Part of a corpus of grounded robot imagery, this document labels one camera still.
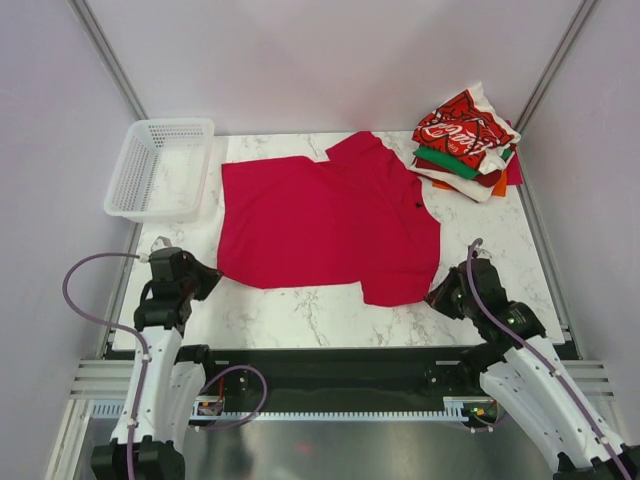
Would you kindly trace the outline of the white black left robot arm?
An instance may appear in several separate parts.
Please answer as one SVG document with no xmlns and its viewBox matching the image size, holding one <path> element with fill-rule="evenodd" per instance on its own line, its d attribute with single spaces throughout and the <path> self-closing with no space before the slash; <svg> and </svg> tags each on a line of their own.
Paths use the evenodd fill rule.
<svg viewBox="0 0 640 480">
<path fill-rule="evenodd" d="M 127 397 L 108 444 L 93 449 L 98 479 L 183 479 L 183 443 L 199 393 L 219 382 L 206 345 L 183 346 L 193 301 L 222 278 L 191 253 L 167 247 L 150 254 L 151 278 L 134 311 L 136 350 Z"/>
</svg>

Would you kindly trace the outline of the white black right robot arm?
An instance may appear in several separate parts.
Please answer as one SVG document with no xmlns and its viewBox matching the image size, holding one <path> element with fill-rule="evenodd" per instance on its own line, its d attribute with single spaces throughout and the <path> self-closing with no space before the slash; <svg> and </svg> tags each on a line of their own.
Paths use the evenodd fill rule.
<svg viewBox="0 0 640 480">
<path fill-rule="evenodd" d="M 426 302 L 478 330 L 483 341 L 462 353 L 455 379 L 465 391 L 495 400 L 536 445 L 554 478 L 638 478 L 639 448 L 588 401 L 538 317 L 508 299 L 489 260 L 471 256 L 450 268 Z"/>
</svg>

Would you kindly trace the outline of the crimson red t shirt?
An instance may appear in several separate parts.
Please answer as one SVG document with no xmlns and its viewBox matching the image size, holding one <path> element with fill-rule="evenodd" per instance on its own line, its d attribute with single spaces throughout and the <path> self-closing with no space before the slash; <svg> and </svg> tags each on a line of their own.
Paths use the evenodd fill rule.
<svg viewBox="0 0 640 480">
<path fill-rule="evenodd" d="M 422 301 L 439 267 L 441 228 L 421 180 L 370 132 L 326 154 L 222 165 L 218 268 L 260 289 L 357 283 L 368 305 Z"/>
</svg>

